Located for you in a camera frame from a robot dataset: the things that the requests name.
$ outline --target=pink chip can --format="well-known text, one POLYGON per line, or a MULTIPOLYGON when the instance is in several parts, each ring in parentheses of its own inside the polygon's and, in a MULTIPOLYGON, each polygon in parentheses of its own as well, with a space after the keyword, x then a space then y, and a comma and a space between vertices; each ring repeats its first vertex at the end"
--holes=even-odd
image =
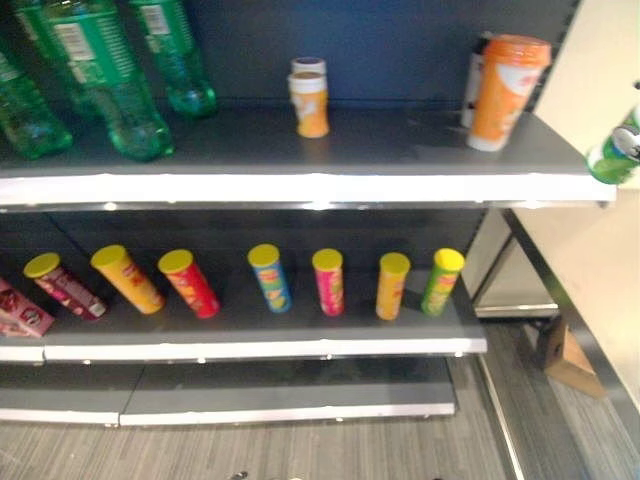
POLYGON ((107 311, 105 303, 62 266, 57 253, 43 253, 32 258, 23 273, 83 320, 94 322, 107 311))
POLYGON ((313 255, 311 263, 316 271, 322 311, 331 317, 340 315, 344 312, 342 254, 332 248, 323 248, 313 255))

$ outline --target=shelf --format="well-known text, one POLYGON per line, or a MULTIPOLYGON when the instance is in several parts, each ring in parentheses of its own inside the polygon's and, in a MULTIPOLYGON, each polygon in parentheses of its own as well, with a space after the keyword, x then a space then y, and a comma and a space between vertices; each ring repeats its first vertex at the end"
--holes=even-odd
POLYGON ((38 161, 0 146, 0 208, 328 208, 611 201, 615 187, 531 114, 498 153, 466 147, 457 116, 338 109, 323 139, 296 135, 291 109, 236 108, 196 122, 165 115, 176 153, 149 164, 82 125, 68 152, 38 161))
POLYGON ((83 323, 61 309, 41 339, 0 339, 0 361, 15 361, 17 347, 41 347, 47 362, 206 362, 485 352, 484 329, 462 282, 441 316, 427 317, 420 311, 427 276, 426 271, 409 274, 400 315, 395 322, 385 322, 375 316, 375 272, 345 275, 346 313, 334 318, 322 314, 310 271, 288 274, 294 301, 283 314, 269 312, 255 278, 238 272, 218 292, 223 308, 208 321, 195 318, 174 292, 166 307, 150 316, 137 313, 118 296, 99 323, 83 323), (5 348, 13 356, 5 355, 5 348))
POLYGON ((117 425, 142 366, 0 366, 0 420, 117 425))
POLYGON ((121 425, 455 413, 443 359, 147 366, 121 425))

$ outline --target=white lid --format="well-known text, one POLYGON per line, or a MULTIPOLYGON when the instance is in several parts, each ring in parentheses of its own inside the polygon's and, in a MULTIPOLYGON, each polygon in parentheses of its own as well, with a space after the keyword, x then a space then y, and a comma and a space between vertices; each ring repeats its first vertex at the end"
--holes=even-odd
POLYGON ((327 74, 327 63, 318 57, 298 57, 291 60, 291 72, 316 72, 327 74))
POLYGON ((327 89, 327 77, 316 72, 292 73, 288 77, 289 90, 296 93, 315 93, 327 89))

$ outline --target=beige wall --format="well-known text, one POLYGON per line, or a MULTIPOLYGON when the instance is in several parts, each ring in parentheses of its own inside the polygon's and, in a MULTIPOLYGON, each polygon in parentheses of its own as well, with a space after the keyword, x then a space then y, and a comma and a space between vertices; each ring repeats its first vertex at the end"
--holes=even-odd
MULTIPOLYGON (((580 151, 640 101, 639 15, 637 0, 583 0, 556 61, 536 114, 580 151)), ((640 409, 640 191, 517 214, 640 409)))

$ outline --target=white shelf edge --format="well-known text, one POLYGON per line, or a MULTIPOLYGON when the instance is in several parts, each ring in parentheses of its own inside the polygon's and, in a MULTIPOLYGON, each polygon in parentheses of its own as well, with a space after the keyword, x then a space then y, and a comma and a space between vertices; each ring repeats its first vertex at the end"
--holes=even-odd
POLYGON ((94 423, 118 425, 119 412, 0 408, 0 420, 17 422, 94 423))
POLYGON ((45 345, 46 361, 159 361, 351 355, 485 353, 486 339, 379 339, 291 342, 161 343, 136 345, 45 345))
POLYGON ((616 188, 585 174, 340 175, 304 173, 132 174, 0 179, 6 207, 118 203, 296 203, 324 210, 333 203, 509 202, 536 208, 550 202, 614 201, 616 188))
POLYGON ((44 346, 2 346, 0 347, 0 362, 43 363, 44 346))
POLYGON ((120 425, 190 425, 211 423, 277 422, 390 416, 453 415, 455 404, 353 405, 225 412, 176 412, 120 415, 120 425))

